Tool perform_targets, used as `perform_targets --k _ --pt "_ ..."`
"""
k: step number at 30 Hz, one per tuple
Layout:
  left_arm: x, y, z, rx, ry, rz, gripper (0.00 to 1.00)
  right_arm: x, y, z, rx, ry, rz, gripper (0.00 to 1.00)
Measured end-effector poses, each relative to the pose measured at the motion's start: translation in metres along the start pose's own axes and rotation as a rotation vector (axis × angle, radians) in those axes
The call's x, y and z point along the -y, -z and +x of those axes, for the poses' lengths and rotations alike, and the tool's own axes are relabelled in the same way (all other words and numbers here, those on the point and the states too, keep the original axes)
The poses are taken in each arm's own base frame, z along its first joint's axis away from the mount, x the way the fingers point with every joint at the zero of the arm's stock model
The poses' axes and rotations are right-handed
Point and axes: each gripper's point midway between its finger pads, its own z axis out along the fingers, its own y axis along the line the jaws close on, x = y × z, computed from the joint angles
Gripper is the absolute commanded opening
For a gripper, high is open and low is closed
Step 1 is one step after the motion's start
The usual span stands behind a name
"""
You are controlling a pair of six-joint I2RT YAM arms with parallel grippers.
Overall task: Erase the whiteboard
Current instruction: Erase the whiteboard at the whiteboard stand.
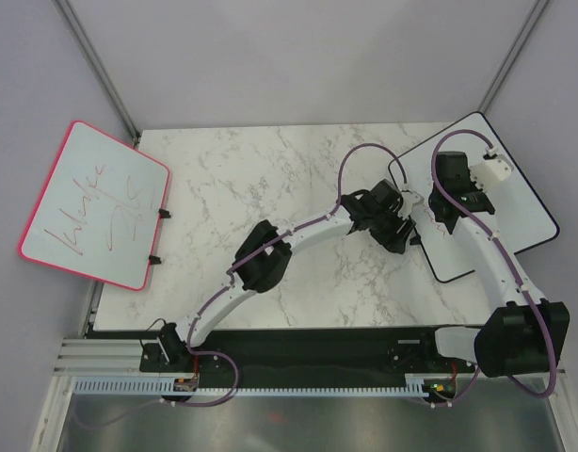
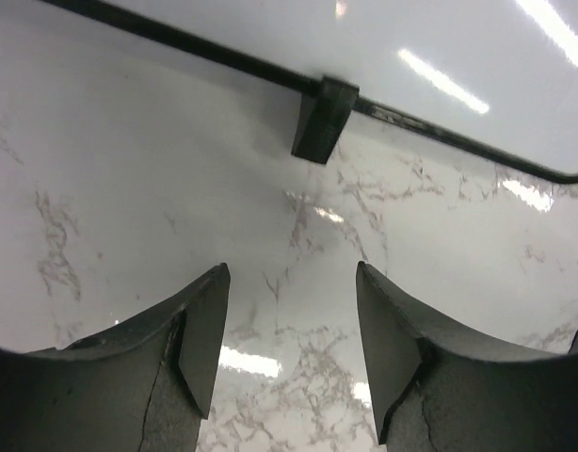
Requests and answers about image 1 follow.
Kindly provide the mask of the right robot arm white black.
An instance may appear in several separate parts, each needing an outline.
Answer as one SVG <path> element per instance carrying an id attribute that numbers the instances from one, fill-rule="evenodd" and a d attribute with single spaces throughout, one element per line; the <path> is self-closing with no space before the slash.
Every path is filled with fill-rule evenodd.
<path id="1" fill-rule="evenodd" d="M 475 185 L 466 154 L 437 152 L 431 168 L 434 219 L 469 255 L 491 315 L 478 330 L 437 330 L 419 346 L 420 364 L 440 371 L 454 356 L 473 361 L 488 377 L 555 370 L 570 323 L 567 307 L 548 301 L 501 241 L 495 208 Z"/>

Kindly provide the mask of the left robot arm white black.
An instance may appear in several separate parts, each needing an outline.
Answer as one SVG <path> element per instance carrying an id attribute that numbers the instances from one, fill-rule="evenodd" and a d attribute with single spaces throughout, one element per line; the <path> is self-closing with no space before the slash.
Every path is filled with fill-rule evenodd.
<path id="1" fill-rule="evenodd" d="M 382 180 L 341 195 L 330 211 L 300 224 L 280 228 L 261 221 L 236 252 L 228 281 L 191 315 L 163 324 L 157 334 L 161 360 L 174 371 L 187 369 L 215 326 L 247 299 L 276 287 L 297 254 L 328 239 L 365 231 L 386 251 L 404 253 L 415 226 L 411 213 L 421 202 L 418 193 Z"/>

